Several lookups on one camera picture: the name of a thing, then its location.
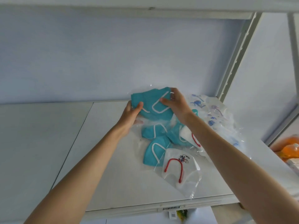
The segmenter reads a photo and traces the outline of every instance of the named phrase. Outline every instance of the person's right hand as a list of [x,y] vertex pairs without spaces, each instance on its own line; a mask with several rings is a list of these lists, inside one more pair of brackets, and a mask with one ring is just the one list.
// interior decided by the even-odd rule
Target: person's right hand
[[182,124],[186,124],[186,117],[189,114],[193,114],[192,110],[190,109],[187,101],[185,100],[184,96],[177,88],[171,88],[171,98],[167,100],[166,98],[161,98],[160,102],[163,105],[169,106],[174,114],[177,116],[178,120]]

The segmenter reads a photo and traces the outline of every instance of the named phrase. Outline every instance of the person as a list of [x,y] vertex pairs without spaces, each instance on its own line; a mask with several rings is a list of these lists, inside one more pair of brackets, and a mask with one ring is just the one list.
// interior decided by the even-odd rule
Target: person
[[[215,167],[257,223],[299,223],[299,203],[262,168],[216,134],[189,108],[185,98],[172,88],[169,106],[205,148]],[[79,223],[103,172],[117,147],[136,123],[143,103],[132,109],[129,101],[113,128],[48,193],[25,224]]]

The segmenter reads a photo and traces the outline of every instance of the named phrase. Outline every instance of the person's left hand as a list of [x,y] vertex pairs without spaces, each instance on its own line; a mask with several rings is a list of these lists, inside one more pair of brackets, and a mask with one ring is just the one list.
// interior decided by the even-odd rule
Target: person's left hand
[[139,102],[135,109],[132,108],[131,101],[128,102],[123,114],[121,115],[121,118],[115,125],[115,127],[120,130],[121,137],[124,137],[129,133],[133,124],[143,123],[142,121],[136,119],[142,107],[143,102]]

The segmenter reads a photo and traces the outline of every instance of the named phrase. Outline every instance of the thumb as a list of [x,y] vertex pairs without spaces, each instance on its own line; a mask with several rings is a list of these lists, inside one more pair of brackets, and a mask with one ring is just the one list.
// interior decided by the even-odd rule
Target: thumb
[[141,111],[142,107],[143,107],[143,102],[140,101],[139,104],[137,105],[137,107],[133,111],[134,114],[138,115],[138,113]]
[[173,103],[174,101],[170,101],[166,98],[160,98],[160,102],[163,104],[163,105],[166,105],[166,106],[169,106],[169,107],[172,107],[173,106]]

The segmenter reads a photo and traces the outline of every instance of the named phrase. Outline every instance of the person's left arm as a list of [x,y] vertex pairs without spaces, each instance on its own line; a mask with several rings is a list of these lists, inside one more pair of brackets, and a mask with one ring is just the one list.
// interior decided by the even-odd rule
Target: person's left arm
[[128,102],[120,120],[48,193],[24,224],[80,223],[119,140],[129,133],[141,111]]

